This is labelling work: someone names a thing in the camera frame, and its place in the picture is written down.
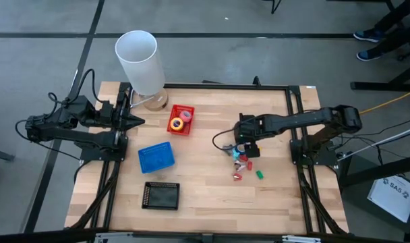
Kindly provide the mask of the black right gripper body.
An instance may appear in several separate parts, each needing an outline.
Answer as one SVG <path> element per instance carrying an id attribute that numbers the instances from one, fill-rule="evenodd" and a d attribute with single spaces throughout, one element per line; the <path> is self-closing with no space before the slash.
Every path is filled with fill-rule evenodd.
<path id="1" fill-rule="evenodd" d="M 260 122 L 263 115 L 239 114 L 239 121 L 234 125 L 234 138 L 237 145 L 243 145 L 249 158 L 260 157 L 260 149 L 256 144 L 259 140 Z"/>

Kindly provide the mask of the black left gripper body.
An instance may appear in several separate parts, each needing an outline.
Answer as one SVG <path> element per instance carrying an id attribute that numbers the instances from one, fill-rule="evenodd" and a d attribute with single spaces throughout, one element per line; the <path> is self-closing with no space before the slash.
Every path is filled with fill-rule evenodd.
<path id="1" fill-rule="evenodd" d="M 129 113 L 128 111 L 129 101 L 127 98 L 123 98 L 122 101 L 117 101 L 115 106 L 115 118 L 112 127 L 113 132 L 124 132 L 126 133 L 129 128 L 127 127 L 127 120 L 125 114 Z"/>

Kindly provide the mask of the red plastic basket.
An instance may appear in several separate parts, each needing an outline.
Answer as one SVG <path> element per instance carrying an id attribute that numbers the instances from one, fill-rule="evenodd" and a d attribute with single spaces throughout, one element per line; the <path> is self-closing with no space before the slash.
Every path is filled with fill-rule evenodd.
<path id="1" fill-rule="evenodd" d="M 192 120 L 190 123 L 184 123 L 183 129 L 180 131 L 174 131 L 170 128 L 171 120 L 174 117 L 179 117 L 179 114 L 184 110 L 189 111 L 192 114 L 192 120 L 193 120 L 194 111 L 195 111 L 194 107 L 185 106 L 185 105 L 173 105 L 170 116 L 169 116 L 169 121 L 167 124 L 167 132 L 170 132 L 172 134 L 177 134 L 177 135 L 185 135 L 185 136 L 187 136 L 190 133 L 190 130 L 192 128 Z"/>

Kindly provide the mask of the blue plastic basket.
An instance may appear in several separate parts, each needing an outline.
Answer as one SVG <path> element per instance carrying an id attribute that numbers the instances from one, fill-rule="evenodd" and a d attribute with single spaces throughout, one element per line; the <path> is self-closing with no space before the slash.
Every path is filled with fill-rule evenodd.
<path id="1" fill-rule="evenodd" d="M 170 142 L 163 142 L 138 151 L 142 173 L 152 173 L 173 166 L 175 158 Z"/>

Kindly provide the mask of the black plastic basket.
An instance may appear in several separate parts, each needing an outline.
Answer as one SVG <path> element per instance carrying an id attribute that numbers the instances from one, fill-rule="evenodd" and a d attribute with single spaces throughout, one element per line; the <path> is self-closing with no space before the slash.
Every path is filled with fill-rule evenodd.
<path id="1" fill-rule="evenodd" d="M 179 208 L 179 183 L 146 182 L 142 209 L 177 211 Z"/>

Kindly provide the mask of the table lamp white cylinder shade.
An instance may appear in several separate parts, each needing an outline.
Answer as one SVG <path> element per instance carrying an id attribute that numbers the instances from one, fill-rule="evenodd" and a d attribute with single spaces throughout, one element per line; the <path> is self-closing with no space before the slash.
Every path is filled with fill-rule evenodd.
<path id="1" fill-rule="evenodd" d="M 164 109 L 169 96 L 156 38 L 143 30 L 126 32 L 118 38 L 115 53 L 131 84 L 130 107 Z"/>

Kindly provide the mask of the black tripod legs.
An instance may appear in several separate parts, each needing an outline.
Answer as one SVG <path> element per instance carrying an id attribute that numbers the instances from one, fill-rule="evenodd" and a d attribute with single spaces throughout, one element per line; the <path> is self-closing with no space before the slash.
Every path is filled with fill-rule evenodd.
<path id="1" fill-rule="evenodd" d="M 269 1 L 269 2 L 271 2 L 271 10 L 270 10 L 270 13 L 271 13 L 272 15 L 275 14 L 276 10 L 279 8 L 279 6 L 280 6 L 280 4 L 281 4 L 281 2 L 282 2 L 282 0 L 262 0 L 262 1 Z"/>

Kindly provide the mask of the black metal stand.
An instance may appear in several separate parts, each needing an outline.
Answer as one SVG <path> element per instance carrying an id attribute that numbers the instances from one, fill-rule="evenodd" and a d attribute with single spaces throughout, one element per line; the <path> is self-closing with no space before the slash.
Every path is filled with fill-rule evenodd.
<path id="1" fill-rule="evenodd" d="M 351 90 L 410 92 L 410 67 L 389 82 L 352 82 Z"/>
<path id="2" fill-rule="evenodd" d="M 404 239 L 410 241 L 410 214 L 407 223 L 399 223 L 397 218 L 372 202 L 368 202 L 366 198 L 367 189 L 373 186 L 375 179 L 404 175 L 408 172 L 410 172 L 410 157 L 384 165 L 376 165 L 357 155 L 345 158 L 341 162 L 339 171 L 339 188 L 343 204 L 354 206 L 360 211 L 360 214 L 355 215 L 354 218 L 358 220 L 371 218 L 381 221 L 384 225 L 387 224 L 400 230 Z"/>

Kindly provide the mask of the person's foot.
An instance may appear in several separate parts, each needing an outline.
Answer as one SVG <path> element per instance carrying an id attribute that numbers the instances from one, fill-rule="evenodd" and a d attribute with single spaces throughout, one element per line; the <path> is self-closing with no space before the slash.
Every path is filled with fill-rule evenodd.
<path id="1" fill-rule="evenodd" d="M 356 58 L 360 61 L 372 61 L 383 56 L 382 53 L 373 53 L 371 51 L 361 51 L 356 54 Z"/>
<path id="2" fill-rule="evenodd" d="M 359 41 L 368 41 L 371 43 L 378 43 L 383 39 L 383 34 L 376 30 L 364 30 L 353 33 L 353 37 Z"/>

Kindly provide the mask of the black crossbar with silver brackets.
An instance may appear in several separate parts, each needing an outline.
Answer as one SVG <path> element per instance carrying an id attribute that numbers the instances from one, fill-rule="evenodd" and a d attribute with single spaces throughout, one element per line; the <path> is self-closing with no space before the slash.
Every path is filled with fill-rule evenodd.
<path id="1" fill-rule="evenodd" d="M 220 233 L 171 233 L 171 232 L 109 232 L 105 228 L 63 229 L 49 232 L 32 232 L 0 235 L 0 243 L 78 243 L 104 240 L 111 237 L 167 238 L 197 240 L 215 243 L 218 240 L 253 240 L 280 243 L 410 243 L 394 240 L 365 238 L 351 234 L 325 234 L 312 232 L 304 235 L 290 234 L 220 234 Z"/>

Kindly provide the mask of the white paper sign SA5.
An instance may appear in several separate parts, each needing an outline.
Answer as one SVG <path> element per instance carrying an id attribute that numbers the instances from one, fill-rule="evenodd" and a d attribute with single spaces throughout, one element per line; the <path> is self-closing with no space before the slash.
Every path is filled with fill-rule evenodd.
<path id="1" fill-rule="evenodd" d="M 403 223 L 410 217 L 410 182 L 400 176 L 374 181 L 367 199 Z"/>

